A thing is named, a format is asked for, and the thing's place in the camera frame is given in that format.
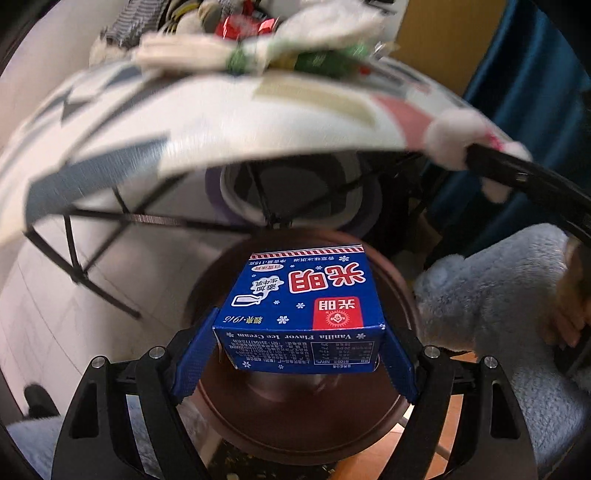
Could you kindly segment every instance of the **gray plush fabric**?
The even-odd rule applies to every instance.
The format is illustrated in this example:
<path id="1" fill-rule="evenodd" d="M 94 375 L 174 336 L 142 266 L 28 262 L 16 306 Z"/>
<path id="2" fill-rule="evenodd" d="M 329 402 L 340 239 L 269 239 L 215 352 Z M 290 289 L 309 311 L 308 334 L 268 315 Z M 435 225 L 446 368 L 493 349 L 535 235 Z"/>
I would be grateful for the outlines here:
<path id="1" fill-rule="evenodd" d="M 495 356 L 523 411 L 540 476 L 587 424 L 591 398 L 561 375 L 538 322 L 550 312 L 563 275 L 567 237 L 535 225 L 464 259 L 451 255 L 415 283 L 423 344 Z M 577 381 L 591 385 L 591 373 Z"/>
<path id="2" fill-rule="evenodd" d="M 162 478 L 162 472 L 150 443 L 138 397 L 129 395 L 127 405 L 135 443 L 144 470 L 149 475 Z M 195 448 L 199 450 L 205 440 L 207 423 L 197 408 L 189 401 L 181 403 L 177 407 L 177 411 L 187 429 L 189 438 L 193 441 Z M 56 450 L 63 420 L 63 417 L 27 420 L 7 427 L 8 433 L 10 433 L 22 454 L 44 480 L 50 480 L 51 478 L 53 454 Z"/>

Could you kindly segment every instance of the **shoe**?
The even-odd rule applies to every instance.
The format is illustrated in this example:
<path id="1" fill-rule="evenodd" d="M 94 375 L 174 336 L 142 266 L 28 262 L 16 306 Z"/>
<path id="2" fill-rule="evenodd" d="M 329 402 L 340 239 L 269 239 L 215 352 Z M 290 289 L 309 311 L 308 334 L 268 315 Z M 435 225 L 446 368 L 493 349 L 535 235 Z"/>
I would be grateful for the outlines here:
<path id="1" fill-rule="evenodd" d="M 27 415 L 29 419 L 46 419 L 60 416 L 49 393 L 41 385 L 27 385 L 24 394 L 29 405 L 29 413 Z"/>

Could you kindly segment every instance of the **blue box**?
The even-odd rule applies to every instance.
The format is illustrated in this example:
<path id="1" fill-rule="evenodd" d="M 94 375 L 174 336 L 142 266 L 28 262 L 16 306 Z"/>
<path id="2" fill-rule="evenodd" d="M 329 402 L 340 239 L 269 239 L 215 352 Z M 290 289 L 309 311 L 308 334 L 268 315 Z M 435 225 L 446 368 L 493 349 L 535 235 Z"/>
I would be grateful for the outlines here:
<path id="1" fill-rule="evenodd" d="M 385 321 L 363 246 L 251 255 L 213 331 L 242 370 L 375 370 Z"/>

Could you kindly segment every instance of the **nutrition label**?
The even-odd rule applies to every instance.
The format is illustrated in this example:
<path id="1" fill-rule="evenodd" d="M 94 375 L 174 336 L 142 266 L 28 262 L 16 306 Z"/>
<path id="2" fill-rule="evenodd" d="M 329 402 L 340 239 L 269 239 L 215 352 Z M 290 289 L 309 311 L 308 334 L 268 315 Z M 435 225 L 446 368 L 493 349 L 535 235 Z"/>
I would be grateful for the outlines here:
<path id="1" fill-rule="evenodd" d="M 311 342 L 315 365 L 368 364 L 373 342 Z"/>

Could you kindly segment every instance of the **wooden cabinet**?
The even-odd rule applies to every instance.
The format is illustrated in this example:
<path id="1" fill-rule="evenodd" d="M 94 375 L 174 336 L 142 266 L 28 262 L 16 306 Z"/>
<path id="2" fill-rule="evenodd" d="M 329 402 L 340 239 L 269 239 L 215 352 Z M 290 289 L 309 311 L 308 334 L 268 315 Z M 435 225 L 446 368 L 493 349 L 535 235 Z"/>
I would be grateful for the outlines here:
<path id="1" fill-rule="evenodd" d="M 461 95 L 486 53 L 505 0 L 409 0 L 395 58 Z"/>

